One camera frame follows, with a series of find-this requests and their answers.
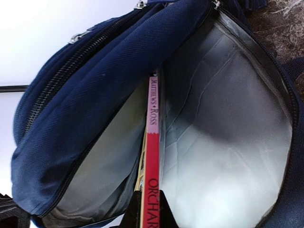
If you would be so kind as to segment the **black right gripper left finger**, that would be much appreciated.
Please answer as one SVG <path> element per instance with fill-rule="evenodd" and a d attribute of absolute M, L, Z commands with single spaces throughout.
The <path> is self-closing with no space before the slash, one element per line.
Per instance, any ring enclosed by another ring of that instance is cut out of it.
<path fill-rule="evenodd" d="M 141 205 L 142 205 L 142 192 L 137 190 L 133 193 L 127 210 L 122 218 L 122 228 L 141 228 Z"/>

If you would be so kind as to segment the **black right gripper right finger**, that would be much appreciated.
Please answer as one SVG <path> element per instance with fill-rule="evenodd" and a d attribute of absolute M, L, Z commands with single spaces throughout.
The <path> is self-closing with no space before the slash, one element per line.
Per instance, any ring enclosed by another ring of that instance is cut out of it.
<path fill-rule="evenodd" d="M 160 190 L 160 228 L 179 228 L 162 190 Z"/>

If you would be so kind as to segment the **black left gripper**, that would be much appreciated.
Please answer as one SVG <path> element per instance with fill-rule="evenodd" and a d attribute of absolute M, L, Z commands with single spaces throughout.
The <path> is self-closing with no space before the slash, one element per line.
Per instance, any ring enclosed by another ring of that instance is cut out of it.
<path fill-rule="evenodd" d="M 8 195 L 0 195 L 0 228 L 29 228 L 30 215 Z"/>

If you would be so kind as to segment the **yellow paperback book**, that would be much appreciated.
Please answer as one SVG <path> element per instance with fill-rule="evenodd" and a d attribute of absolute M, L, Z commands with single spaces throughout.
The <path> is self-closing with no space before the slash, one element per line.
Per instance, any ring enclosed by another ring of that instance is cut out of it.
<path fill-rule="evenodd" d="M 160 227 L 159 71 L 150 74 L 146 127 L 135 189 L 141 192 L 139 228 Z"/>

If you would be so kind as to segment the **navy blue student backpack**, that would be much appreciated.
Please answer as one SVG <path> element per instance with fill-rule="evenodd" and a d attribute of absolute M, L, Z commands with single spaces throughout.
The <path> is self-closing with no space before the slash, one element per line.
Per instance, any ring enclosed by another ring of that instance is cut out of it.
<path fill-rule="evenodd" d="M 12 196 L 40 228 L 98 228 L 135 190 L 159 71 L 159 190 L 180 228 L 304 225 L 299 57 L 252 34 L 263 0 L 149 0 L 73 36 L 14 117 Z"/>

